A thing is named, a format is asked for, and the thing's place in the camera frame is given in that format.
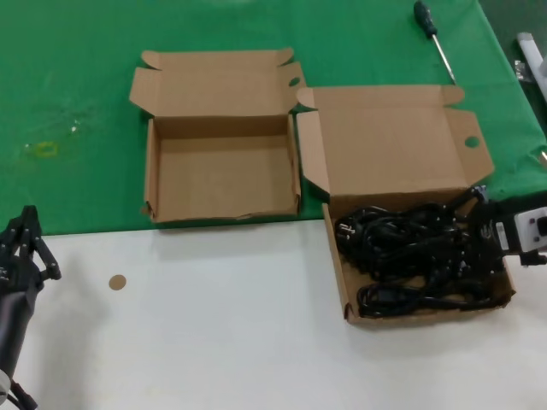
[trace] box lid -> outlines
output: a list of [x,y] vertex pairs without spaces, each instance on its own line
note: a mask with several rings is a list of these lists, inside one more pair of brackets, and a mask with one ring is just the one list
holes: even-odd
[[158,53],[145,51],[130,100],[161,117],[287,114],[304,87],[292,50]]
[[475,115],[453,85],[302,88],[304,176],[331,196],[466,188],[493,172]]

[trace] screwdriver shaft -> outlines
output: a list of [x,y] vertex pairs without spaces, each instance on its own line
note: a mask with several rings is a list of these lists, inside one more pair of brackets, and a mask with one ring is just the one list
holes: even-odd
[[441,44],[437,40],[437,36],[435,34],[432,35],[433,42],[435,42],[435,45],[437,46],[438,53],[441,55],[441,58],[443,59],[444,66],[446,67],[446,70],[448,71],[448,74],[450,78],[452,79],[452,83],[454,85],[456,84],[456,77],[454,76],[454,73],[452,72],[452,68],[450,68],[450,64],[448,63],[448,60],[446,59],[446,56],[444,55],[443,48],[441,47]]

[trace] cardboard box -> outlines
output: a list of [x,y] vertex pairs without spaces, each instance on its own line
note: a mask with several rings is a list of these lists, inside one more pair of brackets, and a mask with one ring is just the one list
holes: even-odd
[[130,100],[154,115],[144,200],[155,222],[297,214],[292,50],[157,53]]
[[[356,208],[392,211],[447,202],[493,172],[475,115],[450,108],[463,90],[441,85],[304,88],[298,101],[316,111],[297,115],[304,176],[330,194],[326,228],[344,317],[350,323],[432,321],[477,312],[424,311],[408,317],[366,319],[357,291],[371,284],[338,253],[333,223]],[[509,273],[495,293],[507,304],[515,293]]]

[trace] screwdriver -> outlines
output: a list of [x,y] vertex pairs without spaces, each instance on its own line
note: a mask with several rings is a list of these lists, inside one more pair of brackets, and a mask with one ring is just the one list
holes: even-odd
[[441,48],[441,44],[438,42],[437,28],[433,25],[433,20],[431,18],[431,11],[424,3],[422,3],[421,1],[417,1],[416,3],[414,3],[414,17],[416,18],[416,22],[418,23],[418,25],[426,34],[426,37],[432,38],[433,42],[435,42],[438,53],[441,55],[441,58],[443,59],[444,65],[446,66],[446,69],[448,70],[448,74],[450,78],[452,79],[452,82],[455,84],[456,77],[454,77],[452,68],[450,68],[450,64],[448,63],[448,60],[446,59],[446,56],[444,55],[443,49]]

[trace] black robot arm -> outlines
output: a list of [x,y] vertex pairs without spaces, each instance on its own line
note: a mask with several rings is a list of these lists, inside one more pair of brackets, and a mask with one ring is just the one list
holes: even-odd
[[[45,264],[43,271],[32,261],[34,255]],[[23,410],[37,408],[12,378],[36,297],[46,279],[60,278],[57,261],[42,238],[38,211],[25,206],[0,233],[0,404],[9,399]],[[10,390],[15,397],[9,396]]]

